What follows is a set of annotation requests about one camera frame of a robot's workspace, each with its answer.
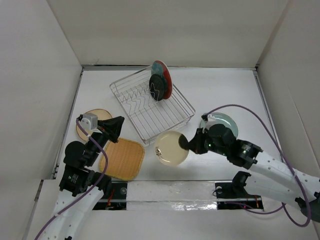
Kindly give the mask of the light green flower bowl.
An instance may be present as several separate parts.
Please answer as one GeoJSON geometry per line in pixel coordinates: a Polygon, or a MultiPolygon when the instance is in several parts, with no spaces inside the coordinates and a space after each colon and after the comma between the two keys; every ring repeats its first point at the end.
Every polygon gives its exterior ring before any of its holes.
{"type": "Polygon", "coordinates": [[[213,120],[215,124],[222,124],[226,128],[229,128],[233,135],[237,138],[239,134],[238,126],[236,122],[227,114],[220,112],[210,113],[207,117],[208,120],[213,120]]]}

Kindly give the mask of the red and teal floral plate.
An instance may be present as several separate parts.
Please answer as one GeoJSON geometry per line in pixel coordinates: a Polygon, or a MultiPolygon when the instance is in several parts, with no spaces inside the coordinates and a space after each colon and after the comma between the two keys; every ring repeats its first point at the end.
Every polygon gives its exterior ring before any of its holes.
{"type": "Polygon", "coordinates": [[[164,98],[162,100],[169,99],[172,95],[173,84],[168,67],[164,62],[156,60],[151,65],[151,75],[153,74],[157,74],[165,78],[167,82],[167,91],[165,92],[164,98]]]}

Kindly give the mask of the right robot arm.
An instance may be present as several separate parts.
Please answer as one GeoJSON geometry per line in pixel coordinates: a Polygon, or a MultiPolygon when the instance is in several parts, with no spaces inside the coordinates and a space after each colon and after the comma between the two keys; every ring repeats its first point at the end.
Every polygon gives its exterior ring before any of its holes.
{"type": "Polygon", "coordinates": [[[237,167],[244,168],[232,180],[231,191],[237,197],[258,195],[292,206],[315,222],[320,221],[320,179],[274,159],[259,146],[237,139],[223,124],[198,128],[191,141],[181,136],[179,145],[202,155],[223,155],[237,167]]]}

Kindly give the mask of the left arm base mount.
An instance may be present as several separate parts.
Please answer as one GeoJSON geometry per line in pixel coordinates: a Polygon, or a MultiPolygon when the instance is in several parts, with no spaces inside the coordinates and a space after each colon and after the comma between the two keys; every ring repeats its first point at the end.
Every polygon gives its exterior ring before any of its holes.
{"type": "Polygon", "coordinates": [[[100,199],[93,207],[96,211],[121,211],[127,209],[128,183],[126,181],[113,181],[108,195],[100,199]]]}

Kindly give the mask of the gold rimmed cream plate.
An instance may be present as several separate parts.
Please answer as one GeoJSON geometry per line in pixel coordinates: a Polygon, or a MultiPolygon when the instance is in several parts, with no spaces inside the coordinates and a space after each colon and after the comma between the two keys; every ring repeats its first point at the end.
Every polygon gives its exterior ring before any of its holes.
{"type": "Polygon", "coordinates": [[[170,130],[161,133],[154,144],[156,158],[166,166],[178,166],[189,154],[189,150],[180,146],[179,140],[185,139],[185,136],[178,131],[170,130]]]}

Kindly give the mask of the small black plate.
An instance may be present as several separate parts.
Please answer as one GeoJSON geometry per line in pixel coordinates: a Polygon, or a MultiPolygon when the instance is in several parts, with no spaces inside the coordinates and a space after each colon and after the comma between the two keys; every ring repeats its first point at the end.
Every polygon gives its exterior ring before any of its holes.
{"type": "Polygon", "coordinates": [[[158,74],[153,74],[149,79],[148,85],[151,97],[157,102],[161,101],[168,89],[165,78],[158,74]]]}

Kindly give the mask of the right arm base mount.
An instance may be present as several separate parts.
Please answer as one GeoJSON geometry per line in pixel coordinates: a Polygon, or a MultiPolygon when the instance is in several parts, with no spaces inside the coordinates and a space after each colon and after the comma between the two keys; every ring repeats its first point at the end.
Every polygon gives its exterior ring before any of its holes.
{"type": "Polygon", "coordinates": [[[251,174],[239,171],[232,181],[216,182],[212,195],[217,199],[218,210],[263,210],[260,195],[250,195],[244,189],[251,174]]]}

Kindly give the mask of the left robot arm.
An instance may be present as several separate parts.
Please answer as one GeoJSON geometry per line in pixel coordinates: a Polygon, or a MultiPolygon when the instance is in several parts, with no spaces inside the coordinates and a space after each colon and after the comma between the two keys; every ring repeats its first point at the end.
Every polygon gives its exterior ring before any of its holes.
{"type": "Polygon", "coordinates": [[[76,126],[87,137],[86,143],[70,142],[64,151],[64,172],[51,218],[36,235],[37,240],[76,240],[101,198],[111,194],[112,179],[91,170],[99,155],[107,160],[104,147],[117,143],[125,119],[122,116],[99,120],[93,113],[81,114],[76,126]]]}

